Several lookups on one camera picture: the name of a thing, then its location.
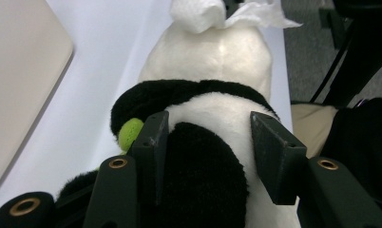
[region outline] panda plush toy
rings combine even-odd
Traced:
[[[258,177],[249,119],[255,111],[278,120],[267,102],[272,57],[257,26],[296,24],[279,5],[263,1],[242,5],[227,20],[221,0],[189,2],[173,1],[173,24],[149,54],[139,83],[111,110],[111,131],[124,153],[148,116],[169,112],[162,203],[150,223],[299,227],[296,208],[274,205]]]

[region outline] white table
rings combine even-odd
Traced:
[[[74,56],[26,147],[0,181],[0,206],[26,192],[56,196],[68,179],[120,150],[109,130],[116,99],[134,86],[162,32],[170,0],[48,0],[74,43]],[[262,29],[274,57],[270,104],[292,129],[283,31]]]

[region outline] green ball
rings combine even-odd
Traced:
[[[132,118],[124,123],[118,135],[118,145],[123,151],[128,151],[131,144],[137,139],[143,127],[140,119]]]

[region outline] brass grommet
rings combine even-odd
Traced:
[[[111,161],[108,166],[110,166],[110,168],[123,168],[127,163],[128,161],[125,159],[115,159]]]
[[[339,168],[339,166],[335,162],[329,160],[319,160],[317,163],[319,164],[319,166],[328,170],[336,170]]]
[[[25,203],[31,203],[31,206],[20,209],[19,207]],[[34,209],[36,209],[39,205],[40,205],[40,200],[38,198],[22,199],[10,208],[10,215],[13,217],[20,217],[20,216],[26,215],[34,211]]]

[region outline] gray carpet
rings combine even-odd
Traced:
[[[321,27],[318,13],[320,8],[331,9],[333,3],[332,0],[282,0],[282,7],[287,18],[303,24],[300,28],[284,30],[291,100],[308,102],[337,54],[331,31]],[[324,100],[329,84],[317,102]],[[362,98],[374,97],[382,97],[382,68],[351,101],[350,106]]]

